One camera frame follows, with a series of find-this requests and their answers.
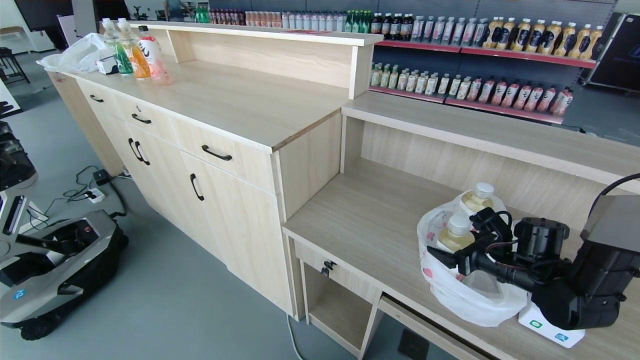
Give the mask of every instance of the white plastic bag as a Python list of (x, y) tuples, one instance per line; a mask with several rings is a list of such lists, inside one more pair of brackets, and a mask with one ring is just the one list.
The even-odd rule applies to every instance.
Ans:
[(61, 54), (45, 56), (37, 60), (46, 71), (93, 72), (98, 70), (95, 62), (113, 55), (102, 35), (90, 33), (75, 42)]
[[(498, 326), (527, 304), (527, 292), (498, 282), (494, 276), (479, 270), (464, 277), (427, 251), (427, 246), (436, 247), (438, 233), (447, 226), (453, 213), (460, 211), (462, 195), (429, 211), (418, 223), (420, 272), (430, 284), (433, 295), (454, 314), (483, 327)], [(492, 196), (492, 200), (496, 212), (505, 210), (500, 199)]]

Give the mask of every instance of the small white box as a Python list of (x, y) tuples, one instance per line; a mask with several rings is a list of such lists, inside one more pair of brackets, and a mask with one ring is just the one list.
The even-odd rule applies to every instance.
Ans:
[(562, 330), (559, 327), (551, 325), (542, 315), (536, 304), (528, 301), (527, 306), (520, 311), (518, 322), (525, 327), (537, 332), (545, 338), (560, 344), (563, 347), (571, 348), (584, 337), (585, 331), (581, 330)]
[(95, 62), (98, 65), (98, 71), (105, 74), (117, 74), (118, 73), (118, 64), (113, 56), (109, 56), (108, 58), (100, 59)]

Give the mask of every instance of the robotic arm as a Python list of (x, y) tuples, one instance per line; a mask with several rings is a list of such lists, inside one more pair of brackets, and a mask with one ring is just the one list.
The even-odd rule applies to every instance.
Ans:
[(486, 208), (470, 217), (477, 232), (468, 247), (453, 254), (429, 247), (429, 253), (448, 268), (457, 266), (463, 275), (482, 270), (529, 291), (544, 317), (561, 329), (607, 327), (616, 321), (620, 303), (627, 299), (623, 292), (640, 277), (635, 230), (640, 195), (599, 197), (580, 233), (582, 247), (573, 262), (560, 258), (569, 236), (567, 225), (523, 218), (512, 233), (501, 213)]

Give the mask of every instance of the bottle cap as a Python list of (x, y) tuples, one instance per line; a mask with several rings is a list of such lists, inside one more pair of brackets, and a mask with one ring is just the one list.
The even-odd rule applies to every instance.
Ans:
[(453, 215), (447, 223), (447, 229), (453, 235), (463, 236), (471, 230), (471, 220), (465, 215)]
[(489, 199), (494, 190), (493, 185), (490, 183), (477, 183), (474, 188), (474, 195), (480, 199)]

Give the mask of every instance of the white box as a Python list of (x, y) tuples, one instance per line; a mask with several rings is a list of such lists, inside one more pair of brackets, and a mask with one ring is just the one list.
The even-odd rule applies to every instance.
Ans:
[(518, 322), (525, 327), (537, 332), (545, 338), (560, 344), (563, 347), (571, 348), (584, 337), (585, 331), (581, 330), (562, 330), (559, 327), (551, 325), (542, 315), (536, 304), (528, 301), (527, 306), (520, 311)]

